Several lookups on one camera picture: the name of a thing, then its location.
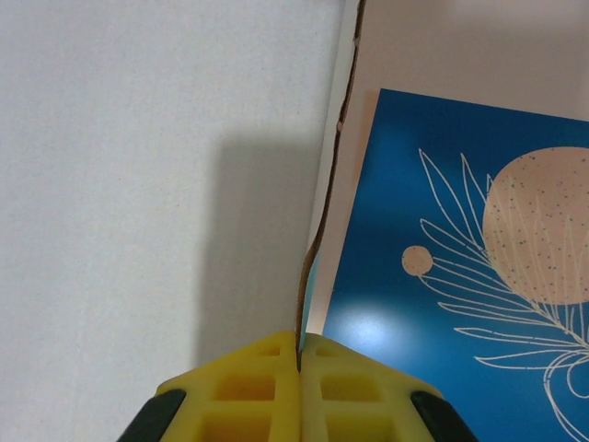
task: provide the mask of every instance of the cardboard edge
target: cardboard edge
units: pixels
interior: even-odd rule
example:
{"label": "cardboard edge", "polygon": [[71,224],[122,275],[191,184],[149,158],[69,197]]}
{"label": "cardboard edge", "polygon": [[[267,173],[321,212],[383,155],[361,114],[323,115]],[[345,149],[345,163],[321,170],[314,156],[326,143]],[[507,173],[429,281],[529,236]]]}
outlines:
{"label": "cardboard edge", "polygon": [[325,230],[329,211],[329,201],[333,188],[333,178],[338,163],[338,152],[341,127],[345,121],[350,95],[353,88],[353,77],[358,56],[358,47],[362,31],[362,19],[365,0],[347,0],[341,22],[340,42],[331,85],[328,117],[326,120],[323,149],[319,161],[318,186],[316,189],[313,215],[309,232],[307,253],[303,261],[298,286],[296,309],[295,339],[296,351],[304,340],[303,322],[305,311],[308,314],[312,288],[308,287],[309,275],[317,264],[319,247]]}
{"label": "cardboard edge", "polygon": [[[376,106],[378,102],[379,93],[376,90],[367,90],[364,94],[364,105],[362,112],[362,121],[360,127],[360,139],[357,148],[352,152],[355,154],[353,164],[352,183],[345,189],[337,190],[337,192],[349,193],[352,196],[352,200],[349,205],[334,205],[332,202],[329,216],[326,218],[326,229],[331,228],[330,220],[334,216],[338,218],[345,218],[346,230],[347,225],[350,221],[350,217],[353,211],[353,203],[355,200],[355,194],[362,174],[362,168],[364,165],[364,155],[368,146],[368,140],[372,130],[372,121],[375,117]],[[338,267],[341,261],[343,248],[345,246],[345,231],[343,232],[343,242],[333,242],[333,232],[326,232],[326,235],[322,239],[321,248],[317,257],[317,266],[320,266],[320,277],[317,278],[317,286],[315,287],[315,294],[308,299],[310,306],[308,307],[309,316],[306,319],[306,332],[323,334],[325,323],[327,320],[329,305],[331,297],[334,293],[334,286],[338,275]]]}

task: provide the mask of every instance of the yellow plastic object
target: yellow plastic object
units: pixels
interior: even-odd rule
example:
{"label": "yellow plastic object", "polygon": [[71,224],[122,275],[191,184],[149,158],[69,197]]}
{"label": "yellow plastic object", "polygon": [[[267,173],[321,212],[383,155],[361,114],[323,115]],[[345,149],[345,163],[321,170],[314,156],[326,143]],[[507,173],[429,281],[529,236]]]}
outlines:
{"label": "yellow plastic object", "polygon": [[301,388],[303,442],[433,442],[410,395],[440,392],[330,339],[306,336]]}
{"label": "yellow plastic object", "polygon": [[295,334],[281,332],[170,379],[187,392],[161,442],[299,442]]}

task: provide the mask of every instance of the feather drawing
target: feather drawing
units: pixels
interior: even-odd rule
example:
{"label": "feather drawing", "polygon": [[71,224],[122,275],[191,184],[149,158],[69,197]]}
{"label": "feather drawing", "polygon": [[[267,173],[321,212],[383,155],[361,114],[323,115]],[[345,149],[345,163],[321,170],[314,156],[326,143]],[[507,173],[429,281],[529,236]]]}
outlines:
{"label": "feather drawing", "polygon": [[477,324],[456,332],[519,347],[475,359],[540,372],[564,432],[588,442],[589,423],[559,401],[566,390],[589,415],[579,375],[589,367],[589,149],[540,149],[483,180],[463,155],[461,180],[420,157],[444,221],[421,220],[427,247],[407,248],[403,268],[442,297],[440,308]]}

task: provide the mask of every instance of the black rubber part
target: black rubber part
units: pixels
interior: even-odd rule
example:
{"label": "black rubber part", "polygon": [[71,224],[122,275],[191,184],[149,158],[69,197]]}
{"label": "black rubber part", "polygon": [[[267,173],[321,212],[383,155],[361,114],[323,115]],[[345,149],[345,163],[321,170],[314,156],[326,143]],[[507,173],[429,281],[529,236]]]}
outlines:
{"label": "black rubber part", "polygon": [[151,398],[117,442],[159,442],[185,397],[184,390],[170,390]]}
{"label": "black rubber part", "polygon": [[479,442],[448,401],[427,391],[414,391],[411,401],[435,442]]}

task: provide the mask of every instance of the small beige circle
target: small beige circle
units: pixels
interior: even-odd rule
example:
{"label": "small beige circle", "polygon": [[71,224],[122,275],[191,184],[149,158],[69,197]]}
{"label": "small beige circle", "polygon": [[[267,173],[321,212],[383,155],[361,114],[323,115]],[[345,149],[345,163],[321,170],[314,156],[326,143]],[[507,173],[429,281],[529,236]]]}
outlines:
{"label": "small beige circle", "polygon": [[423,246],[410,246],[403,251],[403,270],[411,276],[423,276],[432,270],[433,257]]}

